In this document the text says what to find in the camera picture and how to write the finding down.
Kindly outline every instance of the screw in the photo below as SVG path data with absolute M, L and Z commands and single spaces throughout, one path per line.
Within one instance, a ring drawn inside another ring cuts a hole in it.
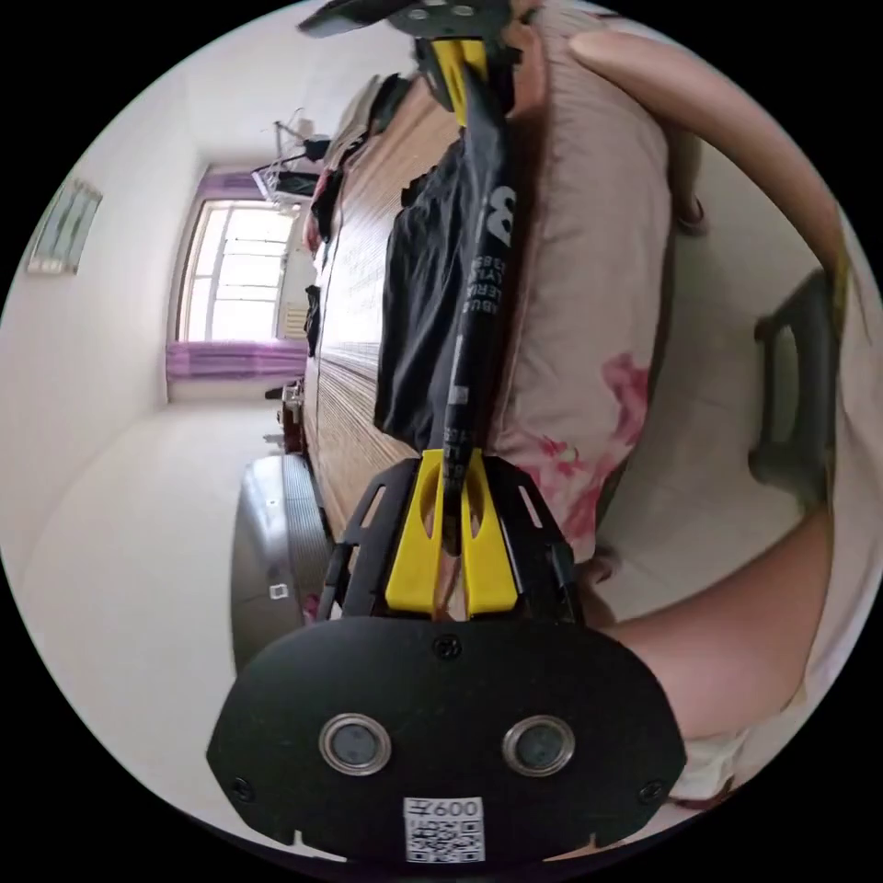
M 439 659 L 456 659 L 463 652 L 463 645 L 457 635 L 442 635 L 432 642 L 432 650 Z
M 659 799 L 659 795 L 665 790 L 664 785 L 658 779 L 653 782 L 647 782 L 640 791 L 637 792 L 637 799 L 641 803 L 653 803 Z
M 255 799 L 255 789 L 245 779 L 233 780 L 233 793 L 243 802 L 251 803 Z

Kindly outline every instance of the bamboo mat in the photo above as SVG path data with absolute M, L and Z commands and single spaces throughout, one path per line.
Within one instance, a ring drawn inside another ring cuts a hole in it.
M 520 121 L 535 131 L 542 103 L 536 84 L 545 83 L 539 40 L 520 29 L 510 42 L 529 50 L 516 72 L 510 126 Z M 321 336 L 306 370 L 304 408 L 308 449 L 336 538 L 372 478 L 414 455 L 373 425 L 386 242 L 402 189 L 436 165 L 456 138 L 454 115 L 418 79 L 386 132 L 353 159 L 338 197 L 335 234 L 318 282 Z

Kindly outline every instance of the lens pair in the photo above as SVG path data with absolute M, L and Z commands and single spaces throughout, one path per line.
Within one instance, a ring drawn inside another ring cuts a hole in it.
M 562 770 L 573 757 L 573 730 L 560 718 L 526 717 L 503 737 L 503 760 L 511 770 L 531 778 Z M 372 775 L 382 770 L 393 753 L 383 726 L 365 715 L 332 717 L 319 735 L 325 762 L 345 775 Z

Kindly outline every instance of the black chair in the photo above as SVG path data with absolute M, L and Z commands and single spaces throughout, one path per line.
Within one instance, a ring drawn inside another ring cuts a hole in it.
M 806 508 L 828 497 L 839 355 L 833 303 L 831 281 L 818 269 L 754 329 L 763 347 L 763 413 L 748 466 L 756 481 L 793 493 Z M 797 407 L 787 436 L 777 439 L 774 420 L 782 389 L 776 381 L 776 349 L 786 329 L 797 349 Z

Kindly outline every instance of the fisheye image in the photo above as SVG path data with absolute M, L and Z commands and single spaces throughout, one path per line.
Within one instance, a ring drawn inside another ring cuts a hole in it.
M 736 795 L 838 679 L 883 298 L 688 47 L 581 0 L 310 0 L 50 173 L 0 557 L 171 806 L 318 878 L 563 880 Z

